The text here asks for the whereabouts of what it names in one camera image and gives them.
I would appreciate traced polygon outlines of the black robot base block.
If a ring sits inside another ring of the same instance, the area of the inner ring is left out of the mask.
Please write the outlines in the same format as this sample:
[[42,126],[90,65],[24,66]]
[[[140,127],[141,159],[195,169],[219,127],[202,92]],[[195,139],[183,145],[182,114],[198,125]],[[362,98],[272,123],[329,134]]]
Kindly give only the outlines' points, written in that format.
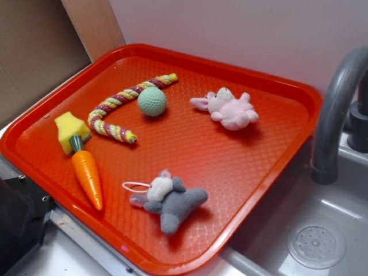
[[28,177],[1,180],[1,275],[43,245],[53,200]]

